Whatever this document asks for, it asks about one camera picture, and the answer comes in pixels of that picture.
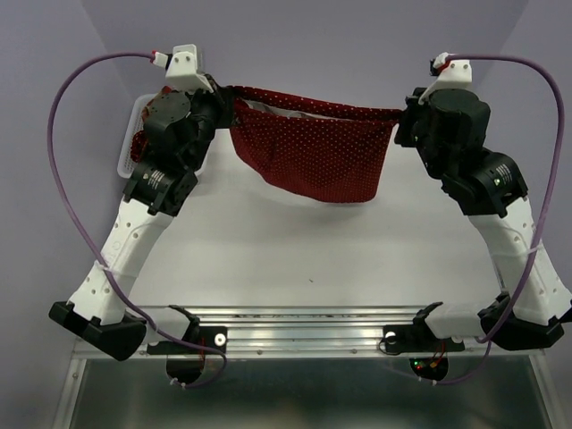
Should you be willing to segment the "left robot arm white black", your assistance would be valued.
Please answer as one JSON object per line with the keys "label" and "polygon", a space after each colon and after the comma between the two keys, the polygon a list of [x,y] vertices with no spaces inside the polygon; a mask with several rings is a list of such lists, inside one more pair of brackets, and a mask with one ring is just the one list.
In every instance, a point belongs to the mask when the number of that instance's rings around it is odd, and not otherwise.
{"label": "left robot arm white black", "polygon": [[150,316],[124,300],[197,186],[216,131],[231,126],[233,95],[229,88],[165,89],[149,101],[142,117],[143,129],[131,144],[138,161],[111,232],[80,287],[49,311],[53,321],[118,361],[163,339]]}

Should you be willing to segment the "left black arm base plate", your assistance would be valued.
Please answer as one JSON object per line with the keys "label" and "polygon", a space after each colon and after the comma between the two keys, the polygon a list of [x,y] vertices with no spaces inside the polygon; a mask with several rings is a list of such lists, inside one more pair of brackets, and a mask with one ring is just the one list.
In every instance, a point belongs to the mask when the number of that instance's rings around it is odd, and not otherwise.
{"label": "left black arm base plate", "polygon": [[161,341],[148,344],[150,356],[221,355],[226,353],[228,328],[223,325],[201,325],[189,328],[180,341]]}

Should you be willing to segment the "red polka dot skirt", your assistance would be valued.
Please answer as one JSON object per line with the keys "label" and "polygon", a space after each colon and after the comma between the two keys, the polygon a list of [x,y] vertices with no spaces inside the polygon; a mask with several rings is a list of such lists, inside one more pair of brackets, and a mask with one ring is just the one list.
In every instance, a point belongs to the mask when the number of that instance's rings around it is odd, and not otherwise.
{"label": "red polka dot skirt", "polygon": [[231,92],[234,150],[266,183],[325,203],[374,199],[400,109],[244,86]]}
{"label": "red polka dot skirt", "polygon": [[130,159],[139,163],[147,149],[147,136],[143,130],[138,131],[132,137],[130,143]]}

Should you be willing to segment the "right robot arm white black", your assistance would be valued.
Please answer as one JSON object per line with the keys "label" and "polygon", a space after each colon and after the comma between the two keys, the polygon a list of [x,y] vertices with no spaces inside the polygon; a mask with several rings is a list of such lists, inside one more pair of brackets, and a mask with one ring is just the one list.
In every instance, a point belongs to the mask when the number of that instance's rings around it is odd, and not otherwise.
{"label": "right robot arm white black", "polygon": [[416,88],[395,141],[417,150],[484,240],[500,285],[489,304],[435,302],[395,328],[389,351],[430,349],[441,340],[482,339],[509,351],[547,349],[571,319],[571,293],[559,279],[533,219],[516,162],[484,147],[491,109],[466,89]]}

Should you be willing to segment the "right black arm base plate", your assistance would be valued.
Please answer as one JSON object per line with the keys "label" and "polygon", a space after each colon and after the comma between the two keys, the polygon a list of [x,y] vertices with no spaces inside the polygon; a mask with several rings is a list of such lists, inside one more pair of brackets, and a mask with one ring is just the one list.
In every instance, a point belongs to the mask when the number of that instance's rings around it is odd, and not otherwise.
{"label": "right black arm base plate", "polygon": [[402,353],[441,351],[442,346],[446,352],[461,352],[466,349],[463,341],[455,342],[452,338],[437,338],[424,324],[385,325],[381,344],[384,347],[384,352],[393,356]]}

